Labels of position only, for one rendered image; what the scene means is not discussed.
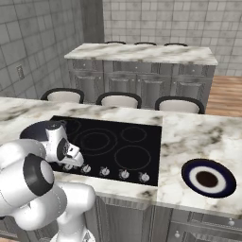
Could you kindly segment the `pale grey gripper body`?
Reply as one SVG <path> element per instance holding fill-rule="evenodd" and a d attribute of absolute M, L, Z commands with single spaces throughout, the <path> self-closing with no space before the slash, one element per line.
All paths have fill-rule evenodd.
<path fill-rule="evenodd" d="M 67 153 L 63 159 L 63 162 L 65 164 L 81 167 L 84 163 L 84 159 L 79 151 L 79 148 L 74 146 L 73 144 L 70 144 Z"/>

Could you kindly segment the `dark round pot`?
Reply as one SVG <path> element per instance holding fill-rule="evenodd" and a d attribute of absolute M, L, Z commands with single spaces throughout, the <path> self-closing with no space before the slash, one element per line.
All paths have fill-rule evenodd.
<path fill-rule="evenodd" d="M 60 121 L 41 121 L 25 128 L 21 139 L 34 139 L 39 142 L 60 141 L 67 139 L 65 127 Z"/>

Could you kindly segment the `black glass hob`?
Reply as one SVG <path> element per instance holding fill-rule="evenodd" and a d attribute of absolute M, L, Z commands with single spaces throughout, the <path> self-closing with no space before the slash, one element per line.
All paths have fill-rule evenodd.
<path fill-rule="evenodd" d="M 59 172 L 156 186 L 158 184 L 162 128 L 141 124 L 93 119 L 54 116 L 66 128 L 68 141 L 79 148 L 84 163 L 63 171 L 64 164 L 53 163 L 52 168 Z M 87 174 L 81 168 L 88 164 Z M 99 175 L 101 167 L 108 167 L 107 177 Z M 126 169 L 130 176 L 119 178 L 119 170 Z M 139 181 L 139 173 L 148 173 L 149 181 Z"/>

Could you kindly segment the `grey cupboard door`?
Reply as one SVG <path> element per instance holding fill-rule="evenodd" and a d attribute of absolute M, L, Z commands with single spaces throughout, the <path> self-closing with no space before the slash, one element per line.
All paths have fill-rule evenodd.
<path fill-rule="evenodd" d="M 166 242 L 242 242 L 242 231 L 200 223 L 171 222 Z"/>
<path fill-rule="evenodd" d="M 95 211 L 100 242 L 150 242 L 150 203 L 98 196 Z"/>

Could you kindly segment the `grey island cupboards marble top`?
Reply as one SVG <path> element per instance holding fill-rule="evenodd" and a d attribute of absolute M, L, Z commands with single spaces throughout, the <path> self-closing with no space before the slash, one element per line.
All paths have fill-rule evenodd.
<path fill-rule="evenodd" d="M 217 60 L 208 47 L 84 43 L 64 56 L 71 83 L 94 103 L 107 92 L 137 94 L 152 109 L 162 96 L 208 102 Z"/>

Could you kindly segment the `blue white plate brown centre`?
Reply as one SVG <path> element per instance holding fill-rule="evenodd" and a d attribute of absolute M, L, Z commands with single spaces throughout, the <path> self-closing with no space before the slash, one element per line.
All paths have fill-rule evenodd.
<path fill-rule="evenodd" d="M 193 191 L 207 198 L 223 199 L 236 189 L 233 173 L 213 160 L 189 160 L 181 168 L 181 177 Z"/>

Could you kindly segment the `grey drawer front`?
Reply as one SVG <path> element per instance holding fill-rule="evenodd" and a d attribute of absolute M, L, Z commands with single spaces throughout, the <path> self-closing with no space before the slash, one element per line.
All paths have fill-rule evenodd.
<path fill-rule="evenodd" d="M 201 213 L 192 213 L 190 216 L 191 221 L 196 221 L 202 224 L 215 225 L 219 227 L 225 227 L 228 229 L 235 229 L 238 231 L 242 231 L 242 219 L 232 218 L 232 220 L 234 221 L 233 226 L 230 226 L 228 224 L 229 219 L 230 217 L 206 215 Z"/>

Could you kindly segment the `grey wall socket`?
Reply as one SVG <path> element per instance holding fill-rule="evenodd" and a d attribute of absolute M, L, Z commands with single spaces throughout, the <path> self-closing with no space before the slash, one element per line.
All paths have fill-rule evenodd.
<path fill-rule="evenodd" d="M 17 74 L 18 74 L 19 79 L 24 79 L 25 74 L 24 74 L 24 70 L 23 70 L 22 65 L 16 66 L 16 70 L 17 70 Z"/>

